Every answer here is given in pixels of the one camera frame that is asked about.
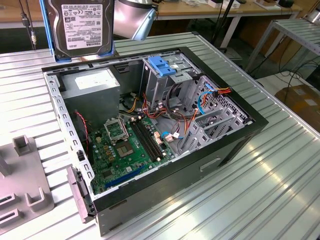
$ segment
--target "metal table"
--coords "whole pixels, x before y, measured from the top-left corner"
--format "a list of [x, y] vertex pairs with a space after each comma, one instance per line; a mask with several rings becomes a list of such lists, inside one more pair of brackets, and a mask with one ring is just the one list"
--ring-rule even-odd
[[300, 58], [301, 60], [303, 60], [309, 52], [308, 50], [320, 55], [320, 26], [314, 25], [305, 19], [272, 20], [252, 52], [248, 65], [245, 69], [246, 72], [250, 70], [261, 48], [274, 29], [279, 30], [280, 34], [266, 53], [266, 56], [273, 52], [284, 35], [307, 49], [304, 55]]
[[[268, 121], [229, 164], [173, 195], [104, 239], [316, 239], [320, 234], [319, 134], [269, 95], [199, 35], [116, 42], [120, 55], [189, 47]], [[0, 55], [0, 144], [35, 137], [55, 208], [0, 236], [18, 239], [100, 239], [82, 224], [67, 183], [71, 164], [41, 67], [49, 50]]]

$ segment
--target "blue pcie slot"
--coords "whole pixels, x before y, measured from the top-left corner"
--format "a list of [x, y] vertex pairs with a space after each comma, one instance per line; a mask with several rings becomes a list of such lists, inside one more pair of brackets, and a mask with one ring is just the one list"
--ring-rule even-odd
[[116, 180], [113, 180], [113, 181], [111, 181], [111, 182], [106, 183], [106, 184], [104, 185], [104, 188], [107, 189], [107, 188], [110, 188], [110, 187], [115, 186], [115, 185], [117, 185], [117, 184], [120, 184], [120, 183], [122, 183], [122, 182], [124, 182], [124, 181], [126, 181], [126, 180], [129, 180], [129, 179], [131, 179], [131, 178], [134, 178], [135, 176], [137, 176], [137, 175], [141, 172], [141, 170], [142, 170], [144, 167], [145, 167], [145, 165], [139, 167], [138, 169], [136, 169], [136, 170], [134, 170], [134, 171], [132, 171], [132, 172], [129, 172], [128, 174], [126, 174], [126, 175], [124, 175], [124, 176], [121, 176], [121, 177], [117, 178]]

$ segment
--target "gray plastic stand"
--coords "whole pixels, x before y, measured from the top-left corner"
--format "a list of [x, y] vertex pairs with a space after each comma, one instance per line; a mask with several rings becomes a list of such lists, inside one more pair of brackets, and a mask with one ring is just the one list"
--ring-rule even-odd
[[54, 208], [33, 138], [0, 146], [0, 235]]

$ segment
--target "toshiba hard drive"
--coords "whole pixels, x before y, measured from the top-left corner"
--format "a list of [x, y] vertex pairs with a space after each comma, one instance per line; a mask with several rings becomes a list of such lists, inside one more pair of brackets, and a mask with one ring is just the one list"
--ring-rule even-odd
[[57, 62], [113, 54], [113, 0], [40, 0], [40, 5]]

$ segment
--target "hard drive label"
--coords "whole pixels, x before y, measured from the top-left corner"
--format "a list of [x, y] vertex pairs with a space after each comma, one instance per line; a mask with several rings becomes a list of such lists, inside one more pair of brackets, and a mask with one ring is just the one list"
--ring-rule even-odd
[[102, 4], [63, 4], [61, 10], [68, 50], [102, 46]]

